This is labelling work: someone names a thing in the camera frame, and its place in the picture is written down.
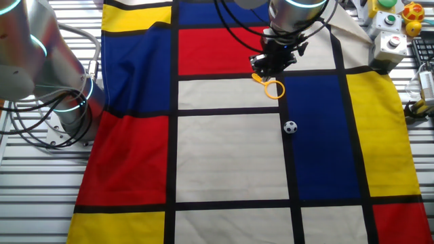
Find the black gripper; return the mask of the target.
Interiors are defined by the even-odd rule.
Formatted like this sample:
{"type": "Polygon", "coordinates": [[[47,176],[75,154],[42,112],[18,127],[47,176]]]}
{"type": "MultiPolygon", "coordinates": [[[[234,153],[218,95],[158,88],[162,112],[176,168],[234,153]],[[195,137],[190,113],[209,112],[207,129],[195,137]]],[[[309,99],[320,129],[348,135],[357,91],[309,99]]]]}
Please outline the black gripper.
{"type": "Polygon", "coordinates": [[[249,61],[252,70],[263,81],[282,75],[286,68],[297,63],[294,53],[302,57],[309,44],[304,34],[289,39],[263,37],[260,42],[263,54],[250,56],[249,61]]]}

